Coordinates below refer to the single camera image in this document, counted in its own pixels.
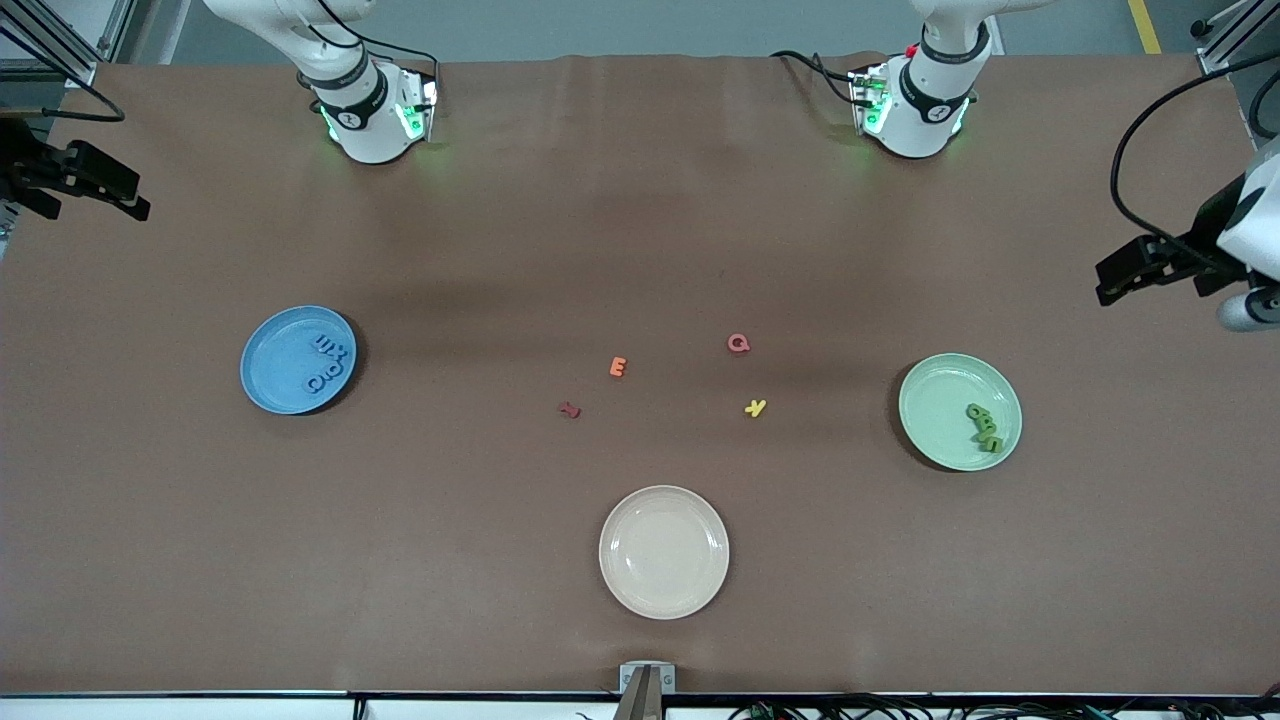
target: plate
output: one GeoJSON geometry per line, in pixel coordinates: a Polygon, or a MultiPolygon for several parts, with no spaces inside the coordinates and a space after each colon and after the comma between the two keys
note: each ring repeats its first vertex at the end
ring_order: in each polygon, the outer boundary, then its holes
{"type": "Polygon", "coordinates": [[[351,379],[356,333],[319,305],[271,315],[244,345],[241,384],[259,407],[297,415],[323,407],[351,379]]]}
{"type": "Polygon", "coordinates": [[[675,620],[707,606],[728,573],[728,533],[695,492],[654,486],[628,495],[604,520],[600,573],[636,615],[675,620]]]}
{"type": "Polygon", "coordinates": [[[952,470],[987,470],[1004,462],[1023,436],[1023,406],[1014,386],[991,365],[956,352],[920,360],[897,396],[902,429],[925,457],[952,470]],[[975,402],[991,411],[1001,452],[978,446],[978,427],[965,410],[975,402]]]}

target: brown table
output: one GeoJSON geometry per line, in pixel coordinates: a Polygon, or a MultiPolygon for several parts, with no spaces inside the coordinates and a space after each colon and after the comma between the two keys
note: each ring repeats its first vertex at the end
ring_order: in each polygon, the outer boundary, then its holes
{"type": "MultiPolygon", "coordinates": [[[[686,691],[1261,691],[1280,336],[1225,333],[1189,284],[1093,297],[1137,232],[1115,141],[1194,73],[998,58],[946,154],[905,161],[780,60],[458,65],[438,143],[360,167],[291,68],[105,68],[128,122],[55,136],[155,210],[68,201],[0,265],[0,689],[594,689],[660,657],[686,691]],[[239,352],[307,302],[358,325],[362,369],[273,416],[239,352]],[[992,471],[893,429],[942,351],[1021,396],[992,471]],[[655,483],[733,553],[671,623],[595,557],[655,483]]],[[[1135,208],[1187,227],[1249,158],[1236,123],[1225,83],[1158,114],[1135,208]]]]}

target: wire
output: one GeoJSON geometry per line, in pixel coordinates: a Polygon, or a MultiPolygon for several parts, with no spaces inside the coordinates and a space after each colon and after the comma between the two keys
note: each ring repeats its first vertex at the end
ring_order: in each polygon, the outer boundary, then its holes
{"type": "Polygon", "coordinates": [[[351,44],[344,45],[342,42],[334,42],[333,40],[329,40],[328,37],[325,37],[324,35],[321,35],[320,31],[316,29],[316,26],[308,24],[307,29],[310,29],[323,42],[328,42],[329,45],[333,45],[334,47],[360,47],[360,41],[358,40],[356,42],[351,42],[351,44]]]}
{"type": "Polygon", "coordinates": [[[1249,102],[1249,111],[1245,114],[1245,120],[1249,123],[1249,129],[1253,131],[1253,135],[1266,140],[1275,138],[1276,131],[1262,127],[1262,120],[1258,119],[1258,111],[1262,110],[1262,99],[1267,96],[1267,92],[1271,92],[1271,88],[1276,86],[1276,82],[1280,82],[1280,70],[1272,73],[1271,77],[1262,83],[1262,87],[1253,94],[1253,101],[1249,102]]]}
{"type": "Polygon", "coordinates": [[[413,50],[412,47],[403,47],[401,45],[392,45],[390,42],[383,42],[381,40],[374,40],[374,38],[371,38],[371,37],[369,37],[366,35],[361,35],[361,33],[356,32],[355,29],[352,29],[351,26],[348,26],[342,18],[339,18],[338,14],[333,12],[333,8],[330,8],[329,4],[325,3],[325,0],[316,0],[316,3],[319,3],[320,8],[323,8],[324,12],[330,18],[333,18],[333,22],[338,23],[338,26],[342,29],[349,32],[351,35],[356,36],[357,38],[360,38],[360,40],[362,40],[362,41],[365,41],[365,42],[367,42],[370,45],[378,45],[379,47],[387,47],[388,50],[399,50],[401,53],[408,53],[410,55],[417,55],[420,58],[426,58],[428,60],[431,61],[431,78],[434,79],[434,78],[439,77],[440,60],[436,59],[435,55],[431,55],[430,53],[428,53],[425,50],[413,50]]]}
{"type": "Polygon", "coordinates": [[[769,58],[791,58],[792,60],[800,60],[810,70],[813,70],[815,73],[824,73],[827,77],[829,77],[832,79],[844,79],[844,81],[849,79],[849,76],[842,76],[842,74],[838,74],[838,73],[833,73],[833,72],[826,69],[824,67],[814,63],[809,58],[805,58],[804,55],[796,53],[795,50],[778,50],[777,53],[769,55],[769,58]]]}
{"type": "Polygon", "coordinates": [[[59,61],[55,61],[52,58],[46,58],[45,55],[41,55],[35,47],[27,45],[27,42],[24,42],[22,38],[19,38],[17,35],[10,32],[9,28],[4,26],[0,26],[0,33],[4,33],[5,37],[14,41],[18,45],[18,47],[20,47],[24,53],[40,60],[41,63],[49,65],[50,68],[58,70],[59,74],[76,83],[77,87],[79,87],[84,92],[88,92],[95,99],[97,99],[99,102],[106,105],[108,108],[111,109],[113,113],[115,113],[114,115],[100,115],[95,113],[74,113],[72,110],[51,110],[49,108],[41,108],[40,109],[41,115],[46,118],[67,118],[68,120],[90,120],[95,123],[119,123],[124,120],[124,110],[122,110],[119,105],[111,102],[111,100],[108,96],[102,95],[101,92],[91,87],[88,83],[76,77],[76,73],[70,72],[70,69],[68,69],[65,65],[63,65],[59,61]]]}
{"type": "MultiPolygon", "coordinates": [[[[791,58],[791,59],[795,59],[795,60],[800,60],[801,63],[804,63],[804,65],[806,68],[809,68],[810,70],[820,74],[822,78],[824,81],[827,81],[827,87],[829,87],[831,91],[836,94],[836,97],[840,97],[845,102],[849,102],[850,105],[856,105],[859,108],[870,108],[872,106],[872,104],[868,102],[867,100],[855,100],[855,99],[850,97],[849,95],[845,95],[844,92],[841,92],[840,88],[836,87],[835,81],[838,79],[841,82],[849,82],[849,74],[847,73],[840,74],[840,73],[836,73],[836,72],[832,72],[832,70],[827,69],[827,65],[824,65],[822,63],[822,56],[818,55],[817,53],[813,54],[813,58],[805,58],[804,55],[796,53],[795,50],[778,50],[777,53],[769,55],[769,58],[791,58]]],[[[856,73],[856,72],[860,72],[860,70],[865,70],[867,68],[869,68],[872,65],[878,65],[878,64],[879,63],[870,63],[868,65],[860,65],[860,67],[850,69],[849,72],[850,73],[856,73]]]]}
{"type": "Polygon", "coordinates": [[[1199,87],[1199,86],[1204,85],[1206,82],[1215,81],[1215,79],[1217,79],[1217,78],[1220,78],[1222,76],[1226,76],[1229,73],[1234,73],[1236,70],[1243,70],[1245,68],[1252,68],[1253,65],[1258,65],[1258,64],[1266,63],[1267,60],[1274,60],[1276,58],[1280,58],[1280,50],[1274,50],[1271,53],[1263,53],[1262,55],[1254,55],[1253,58],[1249,58],[1247,60],[1240,60],[1239,63],[1233,63],[1230,65],[1226,65],[1226,67],[1220,68],[1217,70],[1213,70],[1211,73],[1203,74],[1203,76],[1201,76],[1201,77],[1198,77],[1196,79],[1187,81],[1183,85],[1179,85],[1178,87],[1175,87],[1175,88],[1170,90],[1169,92],[1164,94],[1158,100],[1156,100],[1155,102],[1152,102],[1151,105],[1148,105],[1147,109],[1143,110],[1133,120],[1133,123],[1129,126],[1129,129],[1126,129],[1124,132],[1124,136],[1120,137],[1120,143],[1116,145],[1116,152],[1115,152],[1115,156],[1111,160],[1111,202],[1115,204],[1116,210],[1120,210],[1120,214],[1124,215],[1125,218],[1128,218],[1130,223],[1133,223],[1133,224],[1138,225],[1139,228],[1147,231],[1148,233],[1151,233],[1151,234],[1153,234],[1153,236],[1164,240],[1165,242],[1172,245],[1174,247],[1178,247],[1179,250],[1181,250],[1183,252],[1190,255],[1192,258],[1194,258],[1196,260],[1198,260],[1201,264],[1206,265],[1207,268],[1211,268],[1211,269],[1213,269],[1213,270],[1216,270],[1219,273],[1222,273],[1224,275],[1228,275],[1228,277],[1234,275],[1235,270],[1231,269],[1231,268],[1228,268],[1226,265],[1224,265],[1222,263],[1219,263],[1215,259],[1208,258],[1203,252],[1201,252],[1201,251],[1190,247],[1189,245],[1187,245],[1181,240],[1178,240],[1176,237],[1174,237],[1172,234],[1170,234],[1165,229],[1162,229],[1162,228],[1155,225],[1153,223],[1143,219],[1137,213],[1134,213],[1133,210],[1130,210],[1128,205],[1125,205],[1124,200],[1120,199],[1120,161],[1124,159],[1124,151],[1125,151],[1126,147],[1129,147],[1129,141],[1133,140],[1133,136],[1134,136],[1135,132],[1138,132],[1138,128],[1142,127],[1142,124],[1144,122],[1147,122],[1147,118],[1149,118],[1152,114],[1155,114],[1156,110],[1158,110],[1160,108],[1162,108],[1166,102],[1169,102],[1174,97],[1178,97],[1179,95],[1187,92],[1188,90],[1199,87]]]}

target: light green plate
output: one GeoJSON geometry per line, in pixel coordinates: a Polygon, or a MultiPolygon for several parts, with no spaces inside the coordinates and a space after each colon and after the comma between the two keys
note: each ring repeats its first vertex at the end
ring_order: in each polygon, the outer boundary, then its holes
{"type": "Polygon", "coordinates": [[[986,470],[1001,464],[1023,436],[1023,406],[1014,386],[991,365],[956,352],[920,360],[902,380],[897,413],[908,437],[925,457],[952,470],[986,470]],[[978,425],[965,409],[970,402],[991,411],[1001,452],[978,446],[978,425]]]}

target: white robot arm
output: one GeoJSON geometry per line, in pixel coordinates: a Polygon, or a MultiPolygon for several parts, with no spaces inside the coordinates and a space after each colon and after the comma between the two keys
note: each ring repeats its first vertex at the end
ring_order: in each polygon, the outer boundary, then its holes
{"type": "Polygon", "coordinates": [[[1097,264],[1098,301],[1110,306],[1144,287],[1192,278],[1201,297],[1230,284],[1217,319],[1229,331],[1280,329],[1280,141],[1258,149],[1244,174],[1201,205],[1185,233],[1135,237],[1097,264]]]}
{"type": "Polygon", "coordinates": [[[969,108],[973,81],[991,56],[987,18],[1055,0],[910,0],[924,17],[920,45],[851,78],[854,120],[904,158],[934,155],[969,108]]]}
{"type": "Polygon", "coordinates": [[[284,53],[320,99],[329,136],[360,163],[394,160],[430,133],[435,78],[375,60],[343,23],[375,0],[205,0],[212,13],[284,53]]]}

